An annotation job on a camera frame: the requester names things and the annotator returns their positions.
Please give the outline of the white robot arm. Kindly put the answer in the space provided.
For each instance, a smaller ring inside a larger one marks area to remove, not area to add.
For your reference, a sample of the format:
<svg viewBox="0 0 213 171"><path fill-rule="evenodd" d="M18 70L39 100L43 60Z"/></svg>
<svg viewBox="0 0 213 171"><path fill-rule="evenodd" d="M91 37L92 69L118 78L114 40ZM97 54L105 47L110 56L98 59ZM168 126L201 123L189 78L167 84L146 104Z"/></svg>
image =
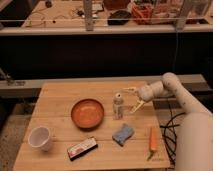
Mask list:
<svg viewBox="0 0 213 171"><path fill-rule="evenodd" d="M124 88L124 91L139 98L132 113L154 98L174 95L185 112L178 129L175 171L213 171L213 112L195 98L174 73L167 72L160 81Z"/></svg>

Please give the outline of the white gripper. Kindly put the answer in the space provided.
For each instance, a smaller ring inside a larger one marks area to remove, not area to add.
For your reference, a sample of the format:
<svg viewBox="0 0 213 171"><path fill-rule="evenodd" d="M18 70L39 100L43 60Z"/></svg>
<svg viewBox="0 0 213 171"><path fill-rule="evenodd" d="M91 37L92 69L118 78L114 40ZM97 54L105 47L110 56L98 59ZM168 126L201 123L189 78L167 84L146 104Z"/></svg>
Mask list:
<svg viewBox="0 0 213 171"><path fill-rule="evenodd" d="M130 113L135 113L146 102L149 102L154 98L154 91L151 85L145 85L140 87L139 89L137 87L127 87L127 88L123 88L123 91L128 93L138 92L139 98L142 99L137 101L136 105L133 106Z"/></svg>

